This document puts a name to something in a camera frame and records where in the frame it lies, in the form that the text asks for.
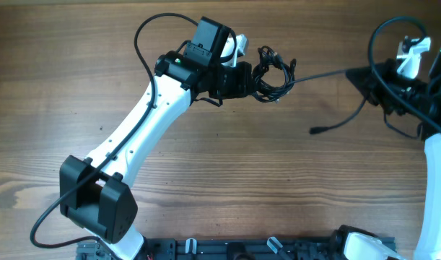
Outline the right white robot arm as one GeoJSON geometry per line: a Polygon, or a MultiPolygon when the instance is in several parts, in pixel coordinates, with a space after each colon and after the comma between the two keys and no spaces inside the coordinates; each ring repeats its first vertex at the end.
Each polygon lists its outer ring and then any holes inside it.
{"type": "Polygon", "coordinates": [[[365,100],[379,105],[386,116],[408,113],[407,104],[415,109],[414,116],[418,112],[426,116],[416,134],[416,138],[424,142],[427,187],[415,259],[441,259],[441,48],[430,69],[430,81],[423,82],[416,77],[422,54],[429,46],[429,38],[412,47],[401,43],[395,60],[346,72],[347,79],[365,100]]]}

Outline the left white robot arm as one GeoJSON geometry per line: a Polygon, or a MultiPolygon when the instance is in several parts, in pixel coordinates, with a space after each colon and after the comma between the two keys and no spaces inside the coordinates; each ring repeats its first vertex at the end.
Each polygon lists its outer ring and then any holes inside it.
{"type": "Polygon", "coordinates": [[[134,227],[132,186],[169,126],[204,92],[221,105],[252,91],[251,66],[241,61],[248,39],[209,18],[177,50],[160,56],[140,101],[108,139],[83,160],[70,156],[59,170],[61,214],[89,232],[98,259],[150,259],[134,227]]]}

